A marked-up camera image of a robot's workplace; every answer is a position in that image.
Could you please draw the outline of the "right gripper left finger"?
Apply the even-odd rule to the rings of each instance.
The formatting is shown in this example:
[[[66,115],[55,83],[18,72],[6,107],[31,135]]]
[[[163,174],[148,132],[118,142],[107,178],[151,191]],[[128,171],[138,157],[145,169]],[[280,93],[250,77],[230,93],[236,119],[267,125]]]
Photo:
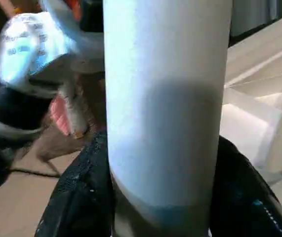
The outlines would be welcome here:
[[[61,175],[35,236],[109,237],[114,210],[107,132],[101,131]]]

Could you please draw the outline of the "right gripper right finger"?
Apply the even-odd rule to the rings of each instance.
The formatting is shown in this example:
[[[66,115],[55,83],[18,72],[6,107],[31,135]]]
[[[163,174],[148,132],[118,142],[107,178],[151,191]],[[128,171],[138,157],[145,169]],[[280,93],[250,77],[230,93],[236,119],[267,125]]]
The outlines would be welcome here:
[[[237,147],[220,136],[209,228],[214,237],[282,237],[282,205]]]

